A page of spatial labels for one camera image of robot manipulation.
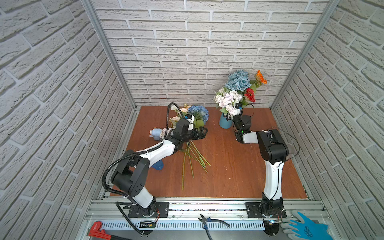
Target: pliers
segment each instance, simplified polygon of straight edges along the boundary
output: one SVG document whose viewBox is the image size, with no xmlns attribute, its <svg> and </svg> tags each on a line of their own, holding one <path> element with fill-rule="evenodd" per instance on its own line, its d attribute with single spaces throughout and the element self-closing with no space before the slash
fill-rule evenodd
<svg viewBox="0 0 384 240">
<path fill-rule="evenodd" d="M 202 214 L 200 214 L 201 218 L 199 218 L 199 221 L 202 222 L 204 224 L 203 228 L 205 229 L 205 231 L 207 232 L 207 235 L 208 235 L 208 238 L 209 240 L 212 240 L 212 237 L 211 235 L 209 234 L 209 230 L 208 230 L 208 226 L 207 226 L 207 222 L 219 222 L 219 223 L 222 223 L 224 225 L 226 225 L 227 227 L 229 227 L 229 224 L 226 223 L 225 221 L 221 221 L 219 219 L 211 219 L 210 217 L 209 218 L 205 218 Z"/>
</svg>

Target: blue glove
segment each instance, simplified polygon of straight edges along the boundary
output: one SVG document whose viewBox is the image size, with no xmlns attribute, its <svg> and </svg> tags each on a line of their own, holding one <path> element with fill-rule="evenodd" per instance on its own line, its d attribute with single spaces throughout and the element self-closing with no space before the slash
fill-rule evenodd
<svg viewBox="0 0 384 240">
<path fill-rule="evenodd" d="M 292 214 L 298 218 L 300 222 L 283 218 L 282 221 L 285 223 L 280 224 L 282 228 L 285 228 L 283 232 L 287 233 L 290 239 L 332 240 L 332 237 L 327 232 L 328 225 L 314 223 L 301 212 L 293 211 Z"/>
</svg>

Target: blue hydrangea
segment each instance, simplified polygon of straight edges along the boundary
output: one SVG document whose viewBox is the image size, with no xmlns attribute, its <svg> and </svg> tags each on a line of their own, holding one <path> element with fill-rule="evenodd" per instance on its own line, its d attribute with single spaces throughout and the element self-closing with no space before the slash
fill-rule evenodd
<svg viewBox="0 0 384 240">
<path fill-rule="evenodd" d="M 251 83 L 248 77 L 248 72 L 243 70 L 238 70 L 235 73 L 229 75 L 228 82 L 225 84 L 225 87 L 228 89 L 242 92 L 250 86 Z"/>
<path fill-rule="evenodd" d="M 189 107 L 188 113 L 195 116 L 196 120 L 202 119 L 204 124 L 208 121 L 208 118 L 209 118 L 208 110 L 201 105 L 200 106 L 193 105 Z"/>
</svg>

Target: wooden table top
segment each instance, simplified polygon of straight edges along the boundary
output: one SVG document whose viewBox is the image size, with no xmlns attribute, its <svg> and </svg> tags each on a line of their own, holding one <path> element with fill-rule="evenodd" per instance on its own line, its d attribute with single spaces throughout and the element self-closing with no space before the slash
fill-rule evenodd
<svg viewBox="0 0 384 240">
<path fill-rule="evenodd" d="M 187 156 L 182 190 L 184 154 L 177 152 L 163 158 L 162 170 L 150 168 L 146 188 L 156 197 L 261 198 L 265 185 L 265 163 L 258 144 L 237 142 L 232 128 L 223 129 L 219 126 L 219 109 L 207 109 L 210 114 L 205 125 L 208 129 L 207 136 L 195 140 L 194 143 L 211 164 L 206 167 L 208 173 L 192 159 L 193 179 Z M 127 150 L 138 151 L 158 143 L 149 137 L 149 131 L 154 127 L 165 127 L 166 110 L 167 107 L 141 107 Z M 252 111 L 252 108 L 246 108 L 244 112 L 252 115 Z M 170 117 L 172 116 L 175 116 L 175 112 L 170 110 Z M 276 126 L 270 109 L 255 108 L 252 131 Z M 285 199 L 307 198 L 292 161 L 287 161 L 283 168 L 282 193 Z"/>
</svg>

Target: orange gerbera daisy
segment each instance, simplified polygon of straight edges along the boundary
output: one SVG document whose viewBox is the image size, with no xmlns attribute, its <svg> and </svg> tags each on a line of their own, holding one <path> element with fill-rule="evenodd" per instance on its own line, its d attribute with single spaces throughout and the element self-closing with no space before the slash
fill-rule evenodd
<svg viewBox="0 0 384 240">
<path fill-rule="evenodd" d="M 266 82 L 266 80 L 264 79 L 264 77 L 263 77 L 262 73 L 260 72 L 260 70 L 257 70 L 257 73 L 255 74 L 255 78 L 256 78 L 259 82 L 261 82 L 261 83 L 263 83 L 263 84 L 267 84 L 267 82 Z"/>
</svg>

